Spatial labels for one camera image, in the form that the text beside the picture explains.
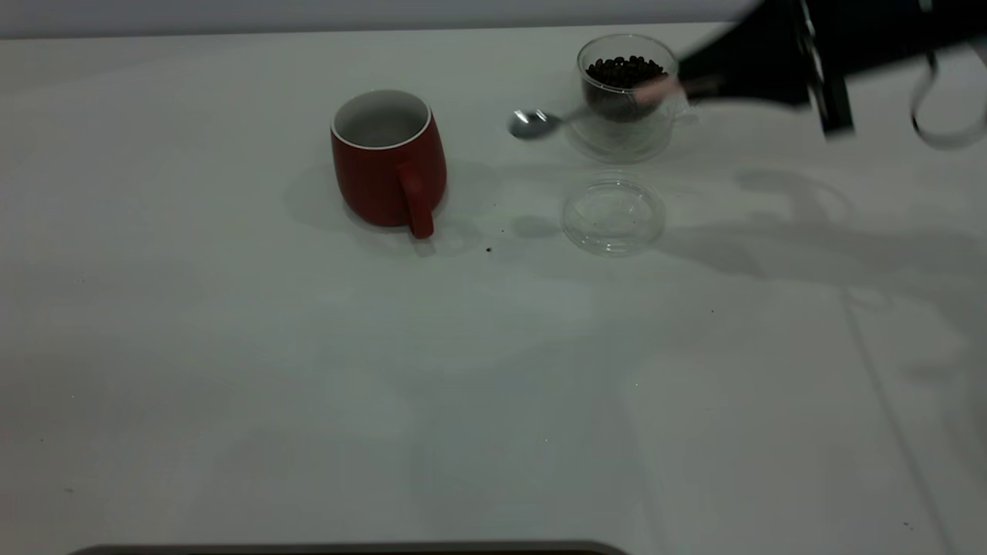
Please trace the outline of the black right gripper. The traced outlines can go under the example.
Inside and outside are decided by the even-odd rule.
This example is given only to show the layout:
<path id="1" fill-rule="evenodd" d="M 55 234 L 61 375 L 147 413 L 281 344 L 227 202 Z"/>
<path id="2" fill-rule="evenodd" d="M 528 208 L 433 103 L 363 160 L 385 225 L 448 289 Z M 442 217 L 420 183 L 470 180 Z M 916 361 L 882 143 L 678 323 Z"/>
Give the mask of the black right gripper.
<path id="1" fill-rule="evenodd" d="M 804 17 L 820 120 L 839 133 L 853 127 L 850 77 L 980 39 L 985 12 L 984 1 L 762 1 L 682 57 L 678 77 L 689 99 L 805 106 L 807 84 L 787 75 L 803 69 Z"/>

